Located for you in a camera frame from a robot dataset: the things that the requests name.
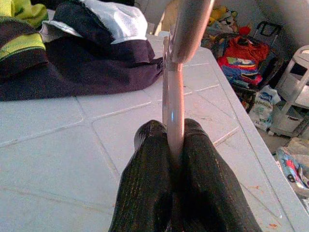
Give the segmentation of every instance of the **white plastic bag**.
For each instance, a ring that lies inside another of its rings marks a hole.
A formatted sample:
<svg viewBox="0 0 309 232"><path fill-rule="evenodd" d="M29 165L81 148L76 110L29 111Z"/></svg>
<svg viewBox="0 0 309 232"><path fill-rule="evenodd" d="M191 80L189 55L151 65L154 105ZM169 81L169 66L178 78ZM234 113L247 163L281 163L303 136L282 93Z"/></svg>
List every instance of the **white plastic bag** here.
<svg viewBox="0 0 309 232"><path fill-rule="evenodd" d="M266 131L271 126L273 105L278 102L280 97L270 86L265 86L256 94L254 106L249 113L256 127Z"/></svg>

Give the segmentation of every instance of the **pink plastic object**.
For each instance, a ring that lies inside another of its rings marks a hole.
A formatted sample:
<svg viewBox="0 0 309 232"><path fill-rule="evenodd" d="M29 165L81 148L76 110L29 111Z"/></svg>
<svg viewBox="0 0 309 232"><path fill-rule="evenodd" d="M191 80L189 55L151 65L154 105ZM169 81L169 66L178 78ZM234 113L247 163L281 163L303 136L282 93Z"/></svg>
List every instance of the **pink plastic object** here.
<svg viewBox="0 0 309 232"><path fill-rule="evenodd" d="M214 0L183 0L176 27L164 38L162 118L175 168L180 167L184 137L183 63L199 47L213 4Z"/></svg>

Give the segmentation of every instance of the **white table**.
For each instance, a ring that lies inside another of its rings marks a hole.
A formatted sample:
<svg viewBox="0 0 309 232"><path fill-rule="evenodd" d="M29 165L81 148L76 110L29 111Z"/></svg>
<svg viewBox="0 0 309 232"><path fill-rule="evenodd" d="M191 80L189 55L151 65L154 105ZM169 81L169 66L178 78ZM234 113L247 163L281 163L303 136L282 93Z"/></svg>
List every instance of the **white table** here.
<svg viewBox="0 0 309 232"><path fill-rule="evenodd" d="M148 36L157 57L162 38ZM184 67L185 114L239 179L265 232L308 231L309 216L211 52ZM162 121L162 78L137 92L0 102L0 231L105 232L143 123Z"/></svg>

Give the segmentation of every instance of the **white fabric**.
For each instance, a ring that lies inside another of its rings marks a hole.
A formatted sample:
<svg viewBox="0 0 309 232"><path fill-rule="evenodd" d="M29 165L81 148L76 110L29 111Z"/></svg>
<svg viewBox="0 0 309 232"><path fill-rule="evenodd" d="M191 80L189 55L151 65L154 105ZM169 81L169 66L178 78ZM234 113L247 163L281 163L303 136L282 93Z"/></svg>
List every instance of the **white fabric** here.
<svg viewBox="0 0 309 232"><path fill-rule="evenodd" d="M74 28L71 28L63 22L54 20L45 20L42 22L42 29L39 31L42 36L43 43L49 43L53 40L64 36L74 35L82 37Z"/></svg>
<svg viewBox="0 0 309 232"><path fill-rule="evenodd" d="M128 40L147 40L147 21L136 7L98 0L80 0L93 12L115 39L112 44Z"/></svg>

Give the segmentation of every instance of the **plastic bag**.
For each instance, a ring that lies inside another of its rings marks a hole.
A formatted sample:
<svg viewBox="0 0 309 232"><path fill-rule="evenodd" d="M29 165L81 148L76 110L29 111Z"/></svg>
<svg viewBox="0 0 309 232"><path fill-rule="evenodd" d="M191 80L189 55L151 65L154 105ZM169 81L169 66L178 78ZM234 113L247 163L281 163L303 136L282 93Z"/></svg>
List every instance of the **plastic bag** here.
<svg viewBox="0 0 309 232"><path fill-rule="evenodd" d="M256 127L266 131L271 126L273 105L278 102L280 102L280 97L277 91L270 86L265 86L256 94L254 106L249 113Z"/></svg>

